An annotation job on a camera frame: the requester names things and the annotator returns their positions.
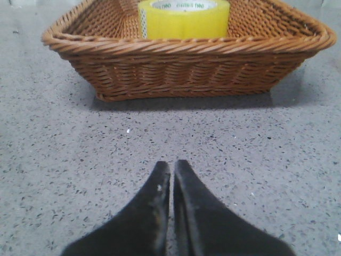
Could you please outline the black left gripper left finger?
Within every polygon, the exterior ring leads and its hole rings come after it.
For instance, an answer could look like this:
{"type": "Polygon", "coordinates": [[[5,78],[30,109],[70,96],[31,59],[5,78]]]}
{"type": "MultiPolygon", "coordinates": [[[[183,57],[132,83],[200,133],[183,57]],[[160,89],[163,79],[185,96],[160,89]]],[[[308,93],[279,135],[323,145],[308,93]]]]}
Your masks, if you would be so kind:
{"type": "Polygon", "coordinates": [[[110,221],[69,244],[62,255],[165,255],[171,173],[155,164],[134,198],[110,221]]]}

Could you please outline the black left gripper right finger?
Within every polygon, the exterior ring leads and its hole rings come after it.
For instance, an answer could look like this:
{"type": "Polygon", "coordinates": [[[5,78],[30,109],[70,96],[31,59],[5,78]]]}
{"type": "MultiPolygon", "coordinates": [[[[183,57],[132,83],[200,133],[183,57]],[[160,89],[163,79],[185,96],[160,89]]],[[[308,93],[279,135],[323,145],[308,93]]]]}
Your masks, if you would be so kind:
{"type": "Polygon", "coordinates": [[[292,255],[283,241],[229,210],[186,160],[175,165],[174,217],[179,255],[292,255]]]}

